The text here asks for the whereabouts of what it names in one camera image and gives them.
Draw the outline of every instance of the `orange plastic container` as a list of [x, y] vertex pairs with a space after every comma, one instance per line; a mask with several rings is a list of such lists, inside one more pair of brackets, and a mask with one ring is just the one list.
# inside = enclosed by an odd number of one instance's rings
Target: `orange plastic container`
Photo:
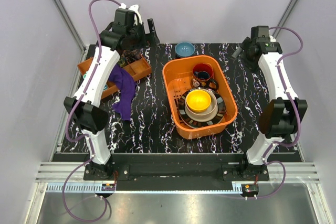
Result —
[[[220, 123], [193, 129], [182, 121], [177, 112], [177, 105], [181, 95], [192, 88], [191, 81], [193, 76], [193, 67], [198, 63], [209, 63], [213, 67], [214, 79], [219, 84], [218, 93], [222, 96], [225, 102], [226, 112]], [[217, 134], [222, 132], [225, 127], [232, 123], [237, 117], [237, 104], [232, 96], [231, 89], [226, 82], [221, 67], [214, 58], [201, 55], [172, 60], [163, 67], [162, 73], [176, 129], [182, 137], [186, 139], [193, 139], [201, 136]]]

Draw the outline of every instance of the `blue bowl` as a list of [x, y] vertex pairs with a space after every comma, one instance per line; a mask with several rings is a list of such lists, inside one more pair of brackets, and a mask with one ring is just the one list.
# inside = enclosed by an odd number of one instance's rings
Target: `blue bowl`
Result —
[[195, 46], [189, 42], [181, 42], [175, 47], [176, 56], [178, 58], [186, 58], [194, 55]]

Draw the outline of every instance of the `patterned plate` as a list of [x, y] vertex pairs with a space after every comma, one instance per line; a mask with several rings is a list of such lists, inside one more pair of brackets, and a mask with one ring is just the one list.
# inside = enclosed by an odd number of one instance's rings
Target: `patterned plate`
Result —
[[219, 123], [222, 119], [223, 119], [223, 116], [225, 114], [225, 103], [223, 101], [223, 98], [221, 97], [220, 94], [214, 92], [212, 89], [206, 89], [210, 92], [212, 92], [216, 99], [217, 99], [217, 106], [218, 106], [218, 113], [215, 115], [214, 118], [212, 118], [211, 120], [207, 121], [207, 122], [198, 122], [198, 121], [195, 121], [193, 119], [191, 119], [187, 113], [185, 112], [185, 98], [187, 97], [187, 95], [195, 90], [195, 89], [190, 89], [188, 91], [186, 91], [181, 97], [180, 99], [178, 100], [178, 110], [179, 110], [179, 114], [183, 120], [183, 122], [190, 126], [191, 128], [200, 128], [200, 127], [206, 127], [206, 126], [210, 126], [210, 125], [214, 125], [214, 124], [217, 124]]

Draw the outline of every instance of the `marble pattern surface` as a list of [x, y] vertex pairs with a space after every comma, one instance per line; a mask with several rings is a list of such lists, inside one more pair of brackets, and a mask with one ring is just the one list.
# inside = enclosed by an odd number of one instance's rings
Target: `marble pattern surface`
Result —
[[[109, 115], [105, 134], [112, 153], [239, 153], [247, 151], [258, 135], [257, 120], [268, 103], [268, 90], [261, 71], [251, 73], [241, 60], [231, 55], [237, 44], [195, 44], [196, 54], [215, 58], [226, 77], [238, 106], [236, 120], [219, 134], [194, 140], [182, 138], [176, 131], [163, 83], [162, 69], [175, 58], [176, 44], [160, 44], [141, 50], [152, 66], [152, 74], [138, 81], [132, 103], [132, 120], [123, 122], [112, 105], [120, 92], [102, 100], [100, 107]], [[69, 129], [74, 138], [80, 134], [75, 123]], [[275, 152], [292, 152], [277, 148]], [[87, 153], [85, 141], [70, 143], [64, 139], [61, 152]]]

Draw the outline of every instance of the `yellow bowl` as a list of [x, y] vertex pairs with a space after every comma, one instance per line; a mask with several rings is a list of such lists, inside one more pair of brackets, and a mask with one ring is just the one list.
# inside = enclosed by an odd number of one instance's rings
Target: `yellow bowl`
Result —
[[211, 97], [206, 91], [196, 89], [187, 95], [185, 102], [192, 111], [203, 112], [210, 106]]

